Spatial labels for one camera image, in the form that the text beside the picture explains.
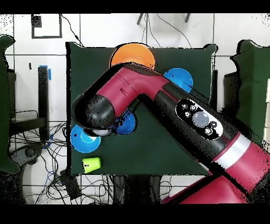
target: chair leg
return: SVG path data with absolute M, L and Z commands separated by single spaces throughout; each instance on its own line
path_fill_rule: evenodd
M 186 20 L 185 20 L 186 23 L 188 22 L 189 16 L 190 16 L 190 13 L 187 14 L 187 17 L 186 17 Z
M 139 16 L 138 21 L 137 21 L 137 25 L 140 24 L 142 16 L 143 16 L 143 13 L 140 13 L 140 16 Z

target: red robot arm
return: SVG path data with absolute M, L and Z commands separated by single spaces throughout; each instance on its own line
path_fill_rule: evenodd
M 213 188 L 220 195 L 221 183 L 228 186 L 229 195 L 237 191 L 236 195 L 247 195 L 249 202 L 269 202 L 265 196 L 270 185 L 269 154 L 220 113 L 147 67 L 129 62 L 109 69 L 74 103 L 73 118 L 88 129 L 109 129 L 141 94 L 148 97 L 146 104 L 151 104 L 153 114 L 169 133 L 217 176 L 182 203 L 195 197 L 200 203 L 210 202 L 202 195 Z

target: table surface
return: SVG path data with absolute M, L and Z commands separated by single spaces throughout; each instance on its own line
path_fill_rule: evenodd
M 70 43 L 71 103 L 109 68 L 116 48 L 81 48 Z M 187 70 L 194 88 L 204 100 L 210 96 L 211 55 L 213 44 L 203 49 L 149 49 L 155 57 L 155 70 L 164 74 L 172 68 Z M 193 174 L 208 173 L 195 162 L 152 115 L 144 103 L 134 112 L 138 119 L 135 132 L 101 138 L 101 144 L 92 153 L 80 153 L 71 146 L 71 173 L 81 174 L 82 159 L 99 157 L 101 168 L 91 174 Z

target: green cup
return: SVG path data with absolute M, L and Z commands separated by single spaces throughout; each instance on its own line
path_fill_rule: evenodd
M 82 160 L 82 168 L 84 173 L 92 172 L 100 168 L 100 159 L 96 158 L 84 158 Z

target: blue plate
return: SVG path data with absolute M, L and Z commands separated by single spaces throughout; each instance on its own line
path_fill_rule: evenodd
M 116 132 L 121 135 L 128 135 L 134 131 L 136 127 L 136 119 L 133 113 L 127 110 L 115 125 Z
M 89 136 L 80 126 L 76 125 L 71 130 L 70 141 L 74 149 L 78 152 L 91 153 L 99 147 L 101 137 Z
M 164 74 L 164 77 L 169 79 L 187 93 L 189 93 L 193 87 L 193 79 L 185 69 L 171 69 Z

